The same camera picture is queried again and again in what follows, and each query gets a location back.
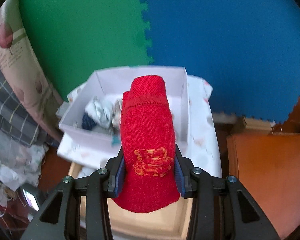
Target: blue gripper pad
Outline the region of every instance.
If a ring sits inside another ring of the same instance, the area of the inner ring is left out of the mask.
[[[124,166],[124,157],[122,157],[118,168],[118,172],[115,176],[115,189],[114,189],[115,197],[118,197],[122,191],[124,177],[125,177],[125,166]]]
[[[181,197],[184,197],[186,194],[185,178],[183,176],[180,163],[177,157],[175,158],[174,162],[174,180],[176,182],[178,192],[181,194]]]

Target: orange embroidery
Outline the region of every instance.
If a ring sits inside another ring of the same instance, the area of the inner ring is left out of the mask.
[[[173,158],[167,156],[167,150],[163,147],[159,149],[138,149],[134,151],[137,161],[133,168],[139,176],[152,175],[163,177],[171,170]]]

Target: white plastic box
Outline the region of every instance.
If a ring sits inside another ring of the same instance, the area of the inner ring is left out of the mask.
[[[115,67],[94,71],[75,101],[63,115],[59,128],[67,133],[82,147],[93,148],[113,154],[117,147],[112,147],[112,136],[87,131],[81,128],[82,115],[87,103],[95,96],[115,102],[129,91],[132,81],[139,76],[159,75],[166,83],[167,98],[173,116],[176,143],[180,150],[186,150],[189,142],[189,98],[187,73],[181,67],[139,66]]]

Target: folded sock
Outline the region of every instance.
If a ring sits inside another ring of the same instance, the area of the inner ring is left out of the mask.
[[[114,201],[136,213],[177,201],[175,134],[162,77],[143,76],[132,82],[123,94],[120,130],[126,177]]]
[[[95,126],[96,126],[96,122],[89,117],[88,113],[84,113],[82,116],[82,129],[91,131]]]
[[[97,97],[94,97],[86,105],[84,111],[101,127],[106,129],[110,127],[113,116],[113,106],[110,101],[98,100]]]

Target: blue sock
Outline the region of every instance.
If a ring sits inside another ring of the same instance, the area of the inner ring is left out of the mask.
[[[95,123],[95,121],[88,116],[87,113],[84,113],[82,116],[82,129],[91,131],[97,124]]]

